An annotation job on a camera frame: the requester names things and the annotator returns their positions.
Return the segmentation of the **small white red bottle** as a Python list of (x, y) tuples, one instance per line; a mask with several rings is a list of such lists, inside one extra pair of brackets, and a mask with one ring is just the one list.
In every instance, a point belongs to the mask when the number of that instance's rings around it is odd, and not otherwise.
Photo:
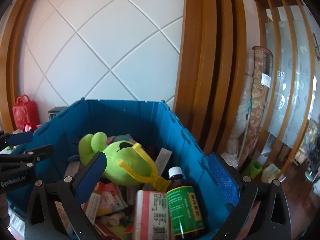
[(110, 216), (102, 216), (100, 217), (100, 221), (105, 226), (120, 226), (124, 218), (125, 218), (125, 213), (123, 211), (120, 211), (120, 212), (113, 213)]

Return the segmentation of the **brown bottle green label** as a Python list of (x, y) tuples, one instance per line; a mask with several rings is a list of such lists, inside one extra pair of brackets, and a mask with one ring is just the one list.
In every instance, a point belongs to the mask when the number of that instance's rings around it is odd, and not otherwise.
[(196, 239), (204, 229), (194, 188), (183, 177), (178, 166), (168, 170), (170, 184), (166, 197), (175, 239)]

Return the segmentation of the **pink tissue pack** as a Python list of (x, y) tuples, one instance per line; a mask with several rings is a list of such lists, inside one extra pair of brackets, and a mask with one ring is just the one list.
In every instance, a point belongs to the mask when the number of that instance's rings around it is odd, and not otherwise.
[(132, 238), (172, 239), (171, 221), (165, 193), (143, 190), (137, 192)]

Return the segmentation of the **yellow plastic slingshot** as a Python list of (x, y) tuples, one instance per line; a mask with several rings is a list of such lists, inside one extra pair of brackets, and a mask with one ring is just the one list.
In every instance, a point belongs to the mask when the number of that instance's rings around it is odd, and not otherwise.
[(166, 192), (170, 181), (159, 174), (155, 162), (144, 151), (141, 144), (135, 143), (132, 149), (136, 159), (132, 157), (129, 157), (129, 160), (119, 159), (117, 165), (137, 182), (149, 184), (158, 192)]

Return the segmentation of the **red pink plush toy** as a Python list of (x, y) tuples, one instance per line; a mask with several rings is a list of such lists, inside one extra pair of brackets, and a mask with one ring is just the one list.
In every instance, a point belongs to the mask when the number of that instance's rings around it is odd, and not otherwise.
[(32, 124), (32, 123), (25, 123), (24, 124), (24, 128), (23, 128), (23, 132), (32, 132), (32, 133), (34, 133), (40, 127), (41, 127), (41, 124), (35, 125), (35, 124)]

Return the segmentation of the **red bear-shaped bag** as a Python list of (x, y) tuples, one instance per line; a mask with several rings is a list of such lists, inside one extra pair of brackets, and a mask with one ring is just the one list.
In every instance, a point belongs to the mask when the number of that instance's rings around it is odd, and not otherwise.
[(23, 94), (16, 99), (16, 103), (12, 107), (12, 113), (18, 129), (23, 130), (25, 124), (40, 124), (37, 104), (27, 94)]

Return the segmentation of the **black gift bag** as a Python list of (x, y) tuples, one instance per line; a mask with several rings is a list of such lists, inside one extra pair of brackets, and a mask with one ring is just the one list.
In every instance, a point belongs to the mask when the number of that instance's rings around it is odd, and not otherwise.
[(55, 118), (60, 112), (67, 109), (67, 106), (54, 107), (48, 111), (49, 119), (52, 120)]

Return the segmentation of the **green frog plush toy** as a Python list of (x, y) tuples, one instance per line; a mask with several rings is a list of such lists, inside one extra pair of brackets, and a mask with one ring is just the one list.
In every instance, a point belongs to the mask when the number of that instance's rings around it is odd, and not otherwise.
[(87, 165), (96, 153), (101, 152), (106, 156), (107, 164), (103, 176), (120, 186), (136, 186), (136, 180), (129, 172), (121, 167), (124, 164), (134, 174), (143, 177), (151, 176), (151, 167), (133, 148), (133, 140), (111, 139), (104, 132), (87, 134), (78, 143), (78, 151), (82, 165)]

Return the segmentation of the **red white medicine box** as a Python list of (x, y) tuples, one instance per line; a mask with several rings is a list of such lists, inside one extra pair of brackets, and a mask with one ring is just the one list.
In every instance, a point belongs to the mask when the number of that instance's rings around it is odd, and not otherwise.
[(104, 226), (99, 220), (95, 221), (94, 227), (104, 240), (122, 240), (122, 238), (113, 233), (108, 227)]

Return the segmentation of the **pink wipes packet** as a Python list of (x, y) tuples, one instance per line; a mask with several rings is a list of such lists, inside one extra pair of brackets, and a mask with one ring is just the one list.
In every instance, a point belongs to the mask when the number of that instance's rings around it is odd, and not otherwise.
[(122, 197), (119, 186), (114, 183), (98, 182), (94, 192), (100, 195), (97, 217), (122, 211), (129, 207)]

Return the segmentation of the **blue plastic storage crate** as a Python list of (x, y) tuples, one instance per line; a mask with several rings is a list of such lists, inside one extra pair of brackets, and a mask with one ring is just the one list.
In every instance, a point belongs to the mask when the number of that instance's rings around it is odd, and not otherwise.
[(170, 150), (170, 163), (181, 167), (195, 188), (206, 225), (204, 239), (214, 239), (234, 207), (227, 203), (209, 170), (209, 156), (163, 102), (81, 99), (43, 124), (33, 140), (19, 146), (15, 154), (52, 145), (53, 156), (37, 164), (35, 173), (45, 183), (57, 182), (66, 171), (67, 158), (77, 154), (80, 138), (95, 132), (129, 133), (143, 147)]

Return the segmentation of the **rolled patterned carpet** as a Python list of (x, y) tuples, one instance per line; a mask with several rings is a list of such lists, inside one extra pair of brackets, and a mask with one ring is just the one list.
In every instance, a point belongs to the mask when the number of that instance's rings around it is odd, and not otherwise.
[(226, 150), (236, 169), (244, 164), (257, 140), (271, 86), (272, 68), (273, 54), (269, 49), (254, 46), (247, 52), (240, 105)]

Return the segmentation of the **wooden glass partition screen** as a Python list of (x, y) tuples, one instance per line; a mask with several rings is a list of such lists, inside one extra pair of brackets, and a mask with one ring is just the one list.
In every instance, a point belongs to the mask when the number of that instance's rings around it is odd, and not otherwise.
[(254, 154), (284, 176), (303, 144), (315, 100), (316, 53), (303, 0), (255, 0), (260, 44), (271, 51), (271, 87)]

